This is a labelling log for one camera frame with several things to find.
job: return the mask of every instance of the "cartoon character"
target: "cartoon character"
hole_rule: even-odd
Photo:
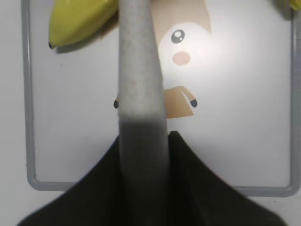
[[[208,48],[211,25],[205,0],[152,0],[154,29],[163,73],[167,118],[193,116],[196,97],[184,87],[191,62]],[[118,108],[119,98],[114,102]]]

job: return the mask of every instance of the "banana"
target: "banana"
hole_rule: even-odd
[[[117,12],[118,6],[118,0],[55,0],[49,47],[54,49],[89,37]]]
[[[291,7],[294,10],[300,10],[301,9],[301,0],[289,0]]]

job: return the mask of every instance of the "white background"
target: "white background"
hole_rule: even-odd
[[[19,0],[0,0],[0,224],[23,217],[58,197],[38,192],[26,181],[21,15]],[[300,226],[301,197],[253,198]]]
[[[168,127],[230,185],[285,187],[290,21],[266,0],[209,0],[207,7],[211,35],[190,21],[176,24],[159,45],[165,88],[182,85],[198,101],[194,116],[169,119]],[[31,0],[36,175],[77,182],[118,135],[118,30],[57,54],[47,45],[51,9],[52,1]],[[185,38],[175,45],[178,29]],[[172,61],[180,51],[190,55],[188,64]]]

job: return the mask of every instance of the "whiteboard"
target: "whiteboard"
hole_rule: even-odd
[[[189,0],[192,8],[198,9],[198,1],[203,0]],[[99,162],[118,135],[119,31],[53,51],[48,47],[53,2],[28,3],[23,11],[30,12],[24,12],[29,18],[24,25],[30,38],[33,144],[27,147],[34,157],[28,158],[34,164],[28,164],[29,179],[39,190],[65,190]],[[182,7],[179,16],[180,7],[171,5],[164,14],[169,27],[154,23],[162,33],[157,41],[166,93],[181,93],[190,112],[167,119],[168,130],[179,131],[214,173],[239,190],[284,191],[293,173],[292,22],[270,0],[207,0],[204,6],[199,10],[208,16],[201,20],[191,16],[190,7]],[[175,106],[178,99],[170,96],[166,104]]]

